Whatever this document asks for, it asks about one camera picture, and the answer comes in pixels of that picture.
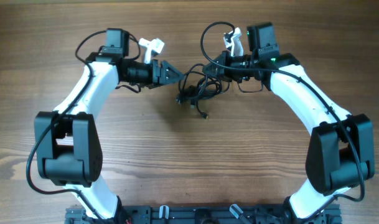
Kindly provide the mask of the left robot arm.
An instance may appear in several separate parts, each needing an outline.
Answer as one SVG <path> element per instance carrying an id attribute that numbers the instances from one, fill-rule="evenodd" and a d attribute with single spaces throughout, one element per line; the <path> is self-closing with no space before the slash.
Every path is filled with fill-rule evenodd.
<path id="1" fill-rule="evenodd" d="M 155 56 L 162 52 L 160 39 L 136 41 L 144 49 L 139 61 L 129 57 L 129 43 L 135 37 L 123 29 L 108 28 L 105 44 L 87 58 L 83 75 L 70 94 L 53 111 L 41 111 L 34 120 L 35 144 L 26 165 L 29 186 L 40 194 L 31 178 L 35 159 L 39 175 L 60 190 L 70 192 L 83 205 L 81 217 L 88 223 L 131 223 L 120 198 L 101 176 L 103 153 L 95 120 L 110 93 L 121 87 L 139 93 L 142 87 L 157 88 L 183 80 L 184 75 L 165 60 Z"/>

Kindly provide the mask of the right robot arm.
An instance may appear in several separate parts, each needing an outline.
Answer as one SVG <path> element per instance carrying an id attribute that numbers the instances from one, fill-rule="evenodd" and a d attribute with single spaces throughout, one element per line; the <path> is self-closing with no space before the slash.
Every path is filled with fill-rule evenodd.
<path id="1" fill-rule="evenodd" d="M 307 76 L 299 60 L 281 54 L 271 23 L 246 29 L 249 54 L 241 44 L 241 30 L 232 27 L 223 36 L 225 50 L 208 61 L 204 73 L 227 82 L 254 78 L 280 97 L 302 121 L 310 135 L 306 181 L 281 205 L 255 208 L 256 223 L 333 223 L 334 202 L 360 189 L 355 202 L 365 197 L 365 181 L 375 173 L 373 125 L 364 115 L 353 115 L 334 103 Z"/>

